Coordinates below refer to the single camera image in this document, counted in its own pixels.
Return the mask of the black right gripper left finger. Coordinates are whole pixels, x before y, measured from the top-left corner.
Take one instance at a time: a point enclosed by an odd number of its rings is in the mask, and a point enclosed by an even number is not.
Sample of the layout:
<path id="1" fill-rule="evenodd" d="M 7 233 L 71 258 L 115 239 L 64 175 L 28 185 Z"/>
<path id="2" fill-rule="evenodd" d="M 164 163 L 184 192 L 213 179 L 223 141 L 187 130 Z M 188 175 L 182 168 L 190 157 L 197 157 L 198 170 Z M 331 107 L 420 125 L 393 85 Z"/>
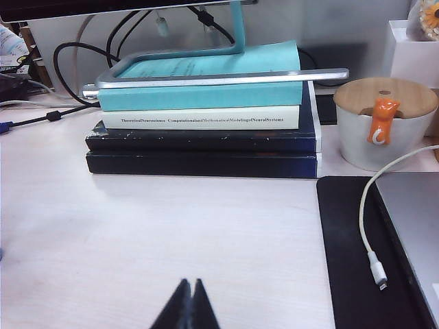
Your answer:
<path id="1" fill-rule="evenodd" d="M 182 279 L 150 328 L 187 328 L 190 299 L 190 284 L 187 279 Z"/>

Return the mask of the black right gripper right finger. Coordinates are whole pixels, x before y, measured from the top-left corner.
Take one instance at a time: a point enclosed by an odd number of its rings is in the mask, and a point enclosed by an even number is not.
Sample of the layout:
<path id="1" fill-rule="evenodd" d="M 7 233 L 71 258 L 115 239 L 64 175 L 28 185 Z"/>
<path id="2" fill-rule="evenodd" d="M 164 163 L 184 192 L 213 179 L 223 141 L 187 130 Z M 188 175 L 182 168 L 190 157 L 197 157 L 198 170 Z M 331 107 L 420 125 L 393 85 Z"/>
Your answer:
<path id="1" fill-rule="evenodd" d="M 219 323 L 211 306 L 201 279 L 195 282 L 192 297 L 191 327 L 196 329 L 219 329 Z"/>

